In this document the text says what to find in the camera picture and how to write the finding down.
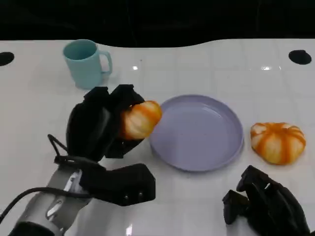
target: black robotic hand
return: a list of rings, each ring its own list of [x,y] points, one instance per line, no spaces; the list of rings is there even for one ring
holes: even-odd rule
[[[121,113],[144,102],[133,85],[118,85],[109,94],[107,87],[95,87],[77,104],[69,117],[66,141],[68,154],[98,162],[106,158],[122,158],[142,140],[119,138]]]
[[[267,174],[248,166],[237,185],[223,198],[224,220],[232,224],[238,215],[261,236],[307,236],[311,234],[301,205],[293,194]]]

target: black cable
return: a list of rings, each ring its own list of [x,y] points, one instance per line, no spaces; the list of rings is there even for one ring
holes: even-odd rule
[[[49,139],[51,145],[53,146],[53,148],[54,148],[54,150],[55,150],[57,156],[60,156],[60,153],[59,153],[59,151],[58,151],[58,148],[57,148],[56,144],[58,144],[63,150],[65,150],[65,151],[68,153],[68,148],[67,148],[65,145],[63,145],[57,138],[55,138],[55,137],[54,137],[53,135],[51,135],[51,134],[48,134],[47,137],[48,137],[48,139]]]
[[[130,18],[128,0],[126,0],[126,11],[127,11],[128,24],[129,24],[129,27],[130,27],[131,36],[132,36],[133,42],[134,42],[134,44],[135,44],[135,48],[137,48],[137,47],[138,47],[138,42],[137,42],[136,36],[135,36],[135,34],[134,34],[134,31],[133,31],[133,24],[132,24],[131,18]]]
[[[90,194],[80,194],[80,193],[71,193],[67,192],[61,189],[57,188],[51,188],[51,187],[38,187],[38,188],[30,188],[23,193],[19,194],[3,211],[3,213],[0,215],[0,224],[4,220],[4,218],[8,215],[8,213],[12,210],[12,208],[17,204],[22,198],[24,198],[26,195],[34,192],[43,192],[43,193],[51,193],[54,195],[61,195],[64,197],[70,197],[70,198],[92,198]]]

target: white tile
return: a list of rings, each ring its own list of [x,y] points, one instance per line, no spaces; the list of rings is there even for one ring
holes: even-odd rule
[[[286,93],[285,85],[281,71],[278,70],[260,70],[251,71],[253,91],[262,96],[284,95]]]
[[[259,114],[257,122],[297,123],[294,106],[287,97],[257,97],[256,109]]]
[[[250,70],[279,70],[280,62],[273,39],[244,39],[242,40]]]
[[[210,63],[215,70],[242,70],[245,68],[245,55],[241,41],[217,40],[210,44]]]
[[[143,78],[145,93],[175,93],[177,77],[175,71],[150,70],[146,71]]]
[[[69,235],[126,236],[129,226],[126,207],[92,200],[77,216]]]
[[[315,231],[315,204],[304,204],[300,203],[301,207],[303,208],[305,218],[307,221],[307,224],[309,225],[309,228],[311,232]]]
[[[142,95],[143,93],[143,71],[142,70],[121,70],[116,78],[112,78],[112,83],[115,79],[120,82],[120,84],[133,84],[134,90]]]
[[[285,78],[294,94],[315,96],[315,80],[312,71],[286,71]]]
[[[224,235],[226,225],[223,202],[194,203],[182,206],[183,236]]]
[[[113,60],[113,72],[116,70],[133,70],[134,66],[142,68],[145,51],[131,48],[115,48],[111,54]]]
[[[247,96],[253,94],[249,71],[215,71],[217,94],[220,96]]]
[[[310,204],[315,199],[315,183],[310,181],[314,179],[313,170],[309,163],[297,161],[292,165],[289,172],[288,189],[293,193],[295,198],[304,204]]]
[[[213,89],[209,70],[180,70],[178,80],[180,93],[209,94]]]
[[[223,168],[214,172],[189,173],[175,170],[175,191],[180,193],[179,198],[192,202],[220,201],[225,195]]]
[[[128,224],[132,224],[132,235],[181,235],[182,221],[176,204],[147,202],[128,206],[125,217]]]
[[[150,69],[174,69],[176,66],[175,48],[152,48],[151,53],[144,53],[143,65]]]
[[[178,48],[176,60],[179,69],[211,68],[209,48],[202,45]]]
[[[314,71],[314,40],[312,39],[276,39],[279,58],[281,62],[281,69],[284,70],[300,70],[300,71]],[[293,50],[305,50],[311,57],[312,62],[307,65],[299,65],[292,62],[289,58],[289,53]]]
[[[298,116],[305,125],[315,124],[315,98],[296,98]]]
[[[244,129],[247,129],[257,121],[257,113],[252,99],[246,97],[219,96],[219,100],[231,108],[241,121]]]

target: orange pumpkin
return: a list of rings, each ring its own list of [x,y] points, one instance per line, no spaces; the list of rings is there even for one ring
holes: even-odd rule
[[[162,117],[162,109],[157,102],[146,101],[132,106],[122,114],[121,137],[125,140],[148,137]]]
[[[299,127],[288,123],[256,123],[251,128],[253,150],[272,164],[293,163],[303,152],[306,140]]]

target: tile grout line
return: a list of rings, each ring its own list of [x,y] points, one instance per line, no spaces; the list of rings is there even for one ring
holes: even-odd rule
[[[276,43],[276,41],[273,39],[273,42],[275,44],[275,48],[276,48],[276,55],[278,57],[278,60],[279,60],[279,64],[281,63],[280,61],[280,50],[279,50],[279,46],[278,44]],[[299,116],[299,112],[298,112],[298,105],[295,101],[295,94],[293,92],[293,90],[291,89],[290,87],[290,84],[288,83],[287,79],[286,79],[286,72],[283,70],[283,69],[280,69],[280,74],[281,74],[281,79],[282,79],[282,82],[284,84],[284,86],[286,87],[286,94],[290,100],[290,102],[292,103],[292,107],[293,107],[293,110],[294,110],[294,113],[295,113],[295,120],[296,122],[301,125],[303,124],[300,116]],[[308,150],[308,152],[310,152],[311,156],[313,155],[313,152],[311,151],[311,149]],[[313,165],[314,165],[314,162],[312,161],[311,158],[308,159],[308,162],[311,164],[311,171],[312,171],[312,175],[313,175],[313,179],[315,179],[315,172],[314,172],[314,168],[313,168]]]

